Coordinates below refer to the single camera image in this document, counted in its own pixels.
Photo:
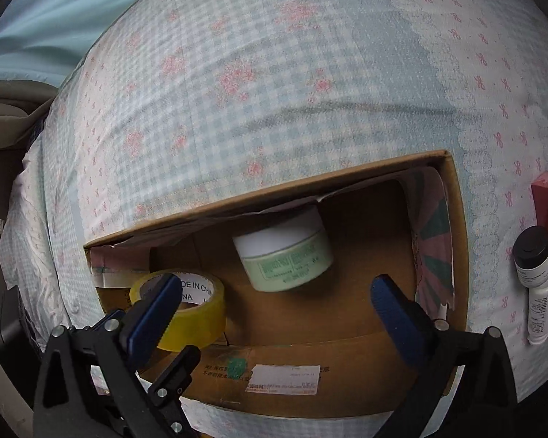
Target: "bottle label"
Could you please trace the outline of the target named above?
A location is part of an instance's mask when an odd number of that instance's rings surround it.
[[[528,332],[533,336],[546,334],[548,297],[531,298],[528,311]]]
[[[526,288],[536,288],[544,283],[548,279],[548,257],[542,265],[537,266],[535,269],[523,269],[515,266],[518,271],[518,278],[523,286]]]

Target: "yellow tape roll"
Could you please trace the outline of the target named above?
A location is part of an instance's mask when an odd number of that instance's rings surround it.
[[[179,352],[187,345],[206,347],[218,339],[225,329],[225,299],[223,284],[215,277],[194,271],[160,270],[137,280],[130,288],[132,304],[141,299],[163,273],[174,273],[183,287],[183,303],[197,306],[177,310],[158,347]]]

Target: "open cardboard box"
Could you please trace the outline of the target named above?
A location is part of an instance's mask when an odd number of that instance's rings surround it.
[[[402,401],[415,372],[402,362],[384,331],[369,301],[369,285],[376,275],[388,273],[413,299],[418,261],[412,251],[414,234],[401,184],[395,179],[375,184],[369,180],[427,166],[442,180],[450,222],[454,310],[448,308],[446,317],[454,329],[465,330],[469,282],[465,217],[453,159],[444,150],[254,191],[141,224],[85,248],[88,254],[109,245],[146,248],[151,272],[194,269],[223,282],[225,337],[203,349],[193,383],[184,395],[187,398],[280,417],[338,418],[386,412]],[[345,189],[363,181],[370,185]],[[254,290],[235,251],[232,232],[252,226],[258,218],[262,222],[264,216],[275,217],[274,206],[337,190],[343,191],[319,202],[335,258],[331,268],[289,291]],[[241,215],[269,208],[270,212],[259,217]],[[98,293],[106,311],[129,306],[127,288],[98,288]],[[158,350],[141,375],[153,381],[173,358],[174,354]],[[232,359],[246,361],[239,377],[228,376]],[[316,395],[248,393],[246,386],[256,364],[320,365],[318,391]]]

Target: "small bottle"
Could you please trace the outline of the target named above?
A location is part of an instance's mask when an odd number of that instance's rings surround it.
[[[526,288],[536,288],[548,279],[548,231],[532,225],[515,240],[512,254],[518,278]]]
[[[548,338],[548,279],[528,294],[528,341],[535,346]]]

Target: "blue gripper pad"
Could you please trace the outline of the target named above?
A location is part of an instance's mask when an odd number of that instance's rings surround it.
[[[183,288],[172,273],[162,275],[156,286],[124,317],[120,344],[133,369],[144,367],[180,305]]]
[[[406,298],[389,275],[374,278],[370,297],[401,358],[410,367],[420,369],[438,341],[433,322],[419,304]]]

